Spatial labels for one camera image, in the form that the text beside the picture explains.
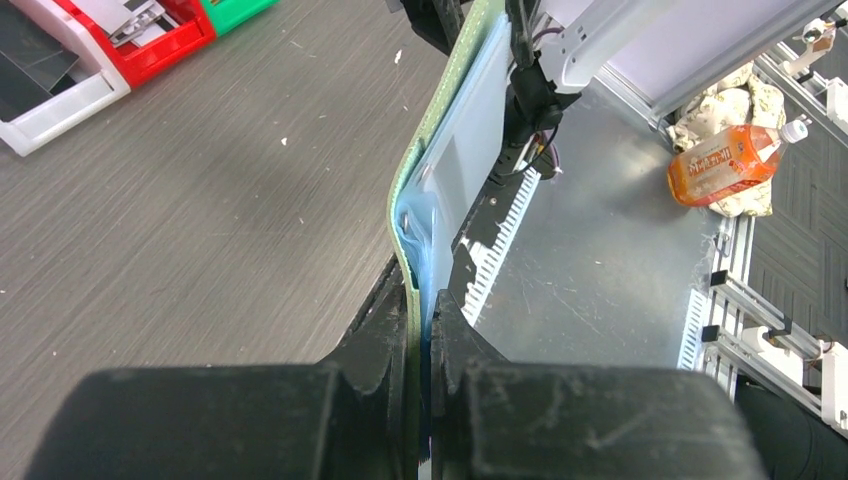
tiled floor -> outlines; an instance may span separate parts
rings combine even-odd
[[[815,69],[848,79],[848,37]],[[786,104],[787,118],[801,114]],[[759,219],[749,283],[812,334],[848,343],[848,148],[822,128],[787,152]]]

gray wood grain surface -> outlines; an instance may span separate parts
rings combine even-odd
[[[0,147],[0,478],[93,370],[328,352],[444,64],[381,0],[284,0],[31,156]]]

plastic bin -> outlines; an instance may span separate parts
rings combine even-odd
[[[130,86],[89,31],[54,0],[11,0],[45,32],[79,56],[76,85],[10,122],[0,122],[0,138],[18,155],[58,137],[130,92]]]
[[[158,0],[179,26],[143,47],[127,43],[116,48],[106,32],[72,0],[54,1],[88,29],[131,88],[140,87],[217,37],[200,0]]]
[[[241,25],[279,0],[200,0],[218,35]]]

black cable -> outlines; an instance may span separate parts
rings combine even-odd
[[[557,132],[559,132],[559,125],[554,127],[554,131],[551,133],[551,137],[548,138],[548,141],[545,142],[545,146],[542,147],[542,151],[540,151],[532,160],[527,162],[527,165],[525,165],[524,168],[522,168],[521,170],[515,171],[515,172],[507,173],[506,175],[502,175],[502,176],[504,178],[511,178],[511,177],[516,176],[516,175],[524,175],[525,173],[527,173],[527,171],[530,170],[531,168],[533,168],[533,166],[536,164],[536,162],[540,158],[542,158],[542,155],[544,155],[545,152],[548,151],[548,148],[550,148],[551,144],[554,143],[554,139],[556,138]]]

orange liquid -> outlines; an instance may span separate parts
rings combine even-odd
[[[775,129],[729,127],[674,157],[668,185],[681,205],[705,207],[774,176],[784,147]]]

